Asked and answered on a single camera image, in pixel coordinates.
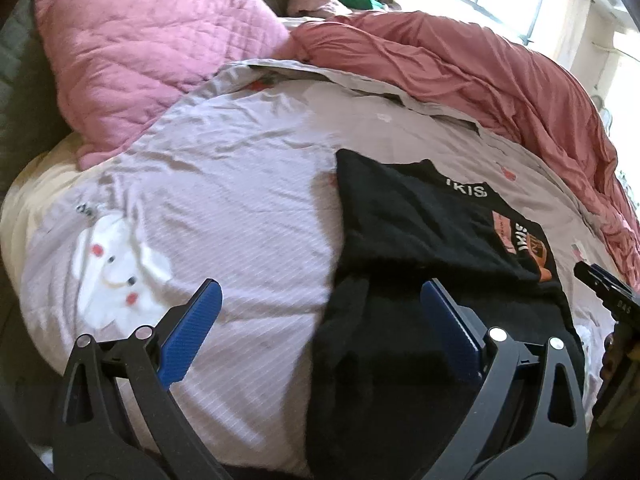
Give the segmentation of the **black IKISS sweatshirt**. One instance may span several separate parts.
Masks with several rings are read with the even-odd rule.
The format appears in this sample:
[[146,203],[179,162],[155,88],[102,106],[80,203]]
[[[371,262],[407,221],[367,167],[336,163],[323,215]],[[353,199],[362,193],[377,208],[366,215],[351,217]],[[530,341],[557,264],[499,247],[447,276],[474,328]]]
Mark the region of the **black IKISS sweatshirt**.
[[311,343],[306,460],[317,479],[407,479],[430,466],[477,386],[447,351],[457,342],[423,300],[438,281],[456,304],[518,341],[560,338],[585,356],[542,227],[486,183],[429,160],[383,164],[336,153],[343,249]]

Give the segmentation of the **grey strawberry print bedsheet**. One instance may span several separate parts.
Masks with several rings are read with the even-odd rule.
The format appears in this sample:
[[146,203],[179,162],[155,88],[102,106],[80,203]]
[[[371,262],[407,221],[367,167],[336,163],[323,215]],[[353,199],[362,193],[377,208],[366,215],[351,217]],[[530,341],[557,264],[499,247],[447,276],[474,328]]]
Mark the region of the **grey strawberry print bedsheet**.
[[456,191],[494,191],[542,227],[591,408],[613,321],[573,268],[612,266],[597,217],[538,156],[465,114],[295,62],[227,66],[70,182],[22,172],[2,211],[20,223],[2,226],[2,252],[35,347],[64,370],[79,335],[126,337],[214,278],[221,315],[172,394],[221,462],[306,477],[309,341],[342,247],[340,148],[428,159]]

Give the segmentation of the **dusty red duvet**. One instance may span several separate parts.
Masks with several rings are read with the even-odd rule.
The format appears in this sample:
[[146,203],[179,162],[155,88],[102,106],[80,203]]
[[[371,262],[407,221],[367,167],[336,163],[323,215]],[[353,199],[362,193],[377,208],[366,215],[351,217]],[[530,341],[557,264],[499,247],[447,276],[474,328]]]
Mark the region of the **dusty red duvet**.
[[422,12],[364,12],[293,28],[279,58],[388,82],[469,115],[540,157],[600,221],[608,252],[639,285],[639,221],[617,153],[567,70],[490,29]]

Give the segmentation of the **pink quilted pillow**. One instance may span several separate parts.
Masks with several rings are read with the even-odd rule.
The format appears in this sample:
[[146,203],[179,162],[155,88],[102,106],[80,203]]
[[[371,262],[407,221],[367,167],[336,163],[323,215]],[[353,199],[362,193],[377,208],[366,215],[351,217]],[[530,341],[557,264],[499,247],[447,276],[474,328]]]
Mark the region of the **pink quilted pillow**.
[[86,170],[125,151],[224,64],[279,58],[264,0],[35,0],[58,109]]

